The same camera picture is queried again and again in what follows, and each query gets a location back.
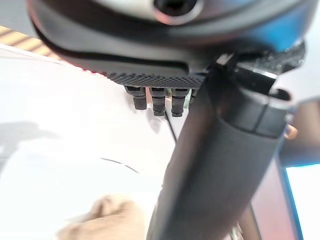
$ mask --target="white surface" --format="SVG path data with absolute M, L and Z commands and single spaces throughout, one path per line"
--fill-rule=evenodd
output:
M 290 167 L 287 174 L 304 240 L 319 239 L 320 164 Z
M 175 145 L 168 122 L 101 75 L 2 48 L 0 239 L 52 239 L 110 192 L 149 213 Z
M 320 96 L 320 9 L 318 7 L 315 18 L 305 36 L 306 56 L 302 67 L 281 75 L 275 87 L 291 92 L 294 100 L 319 98 Z

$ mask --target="blurry object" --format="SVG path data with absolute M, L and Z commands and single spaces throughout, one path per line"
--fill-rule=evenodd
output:
M 285 133 L 284 137 L 285 139 L 287 140 L 294 140 L 296 139 L 296 137 L 298 136 L 298 130 L 294 127 L 294 126 L 291 126 L 291 125 L 288 125 L 287 127 L 287 132 Z
M 98 200 L 87 220 L 72 223 L 58 234 L 60 240 L 143 240 L 144 235 L 143 211 L 121 195 Z
M 233 227 L 231 233 L 229 233 L 223 240 L 244 240 L 240 226 L 237 224 Z
M 5 26 L 0 26 L 0 44 L 6 44 L 18 49 L 40 54 L 49 58 L 60 60 L 44 43 L 34 37 L 21 32 L 13 31 Z
M 317 2 L 28 0 L 27 6 L 40 39 L 62 59 L 135 88 L 130 94 L 137 110 L 146 108 L 143 88 L 176 89 L 172 116 L 181 117 L 182 92 L 197 91 L 217 59 L 287 51 L 304 36 Z M 282 72 L 289 65 L 272 59 L 249 67 L 279 63 Z M 155 115 L 163 116 L 163 94 L 153 99 Z
M 293 167 L 320 163 L 320 102 L 302 104 L 294 115 L 292 126 L 299 134 L 283 145 L 281 164 Z

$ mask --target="white table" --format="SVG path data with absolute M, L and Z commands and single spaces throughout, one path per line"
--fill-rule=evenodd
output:
M 174 146 L 169 123 L 135 110 L 123 86 L 0 46 L 0 239 L 54 239 L 108 193 L 150 215 Z

